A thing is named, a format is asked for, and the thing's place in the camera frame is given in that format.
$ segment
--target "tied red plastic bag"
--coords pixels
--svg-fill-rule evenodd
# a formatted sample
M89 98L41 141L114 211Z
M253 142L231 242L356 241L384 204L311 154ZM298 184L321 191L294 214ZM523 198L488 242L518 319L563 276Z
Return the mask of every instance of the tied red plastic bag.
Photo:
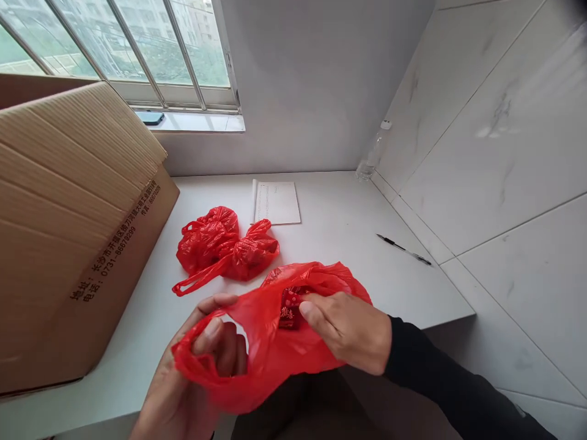
M237 281L255 278L279 255L278 241L267 235L270 227L269 220L258 221L239 240L237 215L226 207L212 208L188 223L182 228L176 256L190 276L177 283L173 292L186 295L219 275Z
M248 413L265 401L290 375L319 373L343 365L302 318L297 329L279 328L284 290L330 296L346 292L371 304L365 288L342 263L324 266L312 262L274 269L263 284L239 297L236 304L211 313L172 347L175 367L189 380L205 387L222 410ZM195 356L193 342L210 320L228 314L246 332L249 345L247 374L220 377L211 354Z

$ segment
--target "white desk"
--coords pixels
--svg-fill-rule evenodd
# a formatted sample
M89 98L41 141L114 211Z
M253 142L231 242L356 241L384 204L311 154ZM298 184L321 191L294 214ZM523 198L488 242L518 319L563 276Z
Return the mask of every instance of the white desk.
M240 221L252 213L251 180L295 181L302 223L276 225L281 255L248 283L216 278L183 298L171 287L185 278L175 258L181 228L224 205ZM375 236L380 233L432 260L371 183L353 172L182 177L181 195L98 367L82 381L0 404L0 438L38 439L139 411L161 353L202 298L242 294L279 265L341 261L365 286L375 307L428 328L474 312L442 270L427 266Z

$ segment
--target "window sill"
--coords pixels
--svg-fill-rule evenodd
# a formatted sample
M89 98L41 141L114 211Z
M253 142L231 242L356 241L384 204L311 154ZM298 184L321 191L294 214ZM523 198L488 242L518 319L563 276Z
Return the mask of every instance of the window sill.
M156 133L244 133L241 115L163 112L159 125L147 125Z

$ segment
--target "fingernail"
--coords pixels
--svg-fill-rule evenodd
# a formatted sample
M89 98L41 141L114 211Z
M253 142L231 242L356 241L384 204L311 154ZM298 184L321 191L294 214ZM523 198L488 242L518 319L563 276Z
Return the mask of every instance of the fingernail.
M220 319L218 317L213 318L212 321L210 321L208 323L208 325L206 326L206 328L204 329L204 334L209 339L212 338L216 334L218 329L220 328L221 324L222 324L222 319Z
M310 311L312 310L312 308L314 307L314 305L309 302L309 301L304 301L303 303L300 304L300 313L306 317L307 314L310 313Z

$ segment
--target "pen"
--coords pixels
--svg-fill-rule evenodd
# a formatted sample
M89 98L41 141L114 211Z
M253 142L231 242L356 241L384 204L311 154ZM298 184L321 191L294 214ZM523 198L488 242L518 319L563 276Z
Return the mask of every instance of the pen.
M390 240L389 238L387 238L387 237L384 237L383 235L379 235L379 234L377 234L377 236L378 236L379 238L381 238L383 241L386 241L387 243L389 243L390 245L392 245L392 246L395 246L396 248L399 248L399 249L401 249L402 251L404 251L404 252L406 252L406 253L410 254L412 257L414 257L415 259L417 259L417 260L419 260L419 261L423 262L424 264L427 264L427 265L429 265L429 266L432 266L432 263L431 263L430 261L426 260L424 257L420 257L418 254L414 254L413 252L407 251L407 250L406 250L404 247L401 247L401 246L400 246L399 244L397 244L395 241L393 241L393 240Z

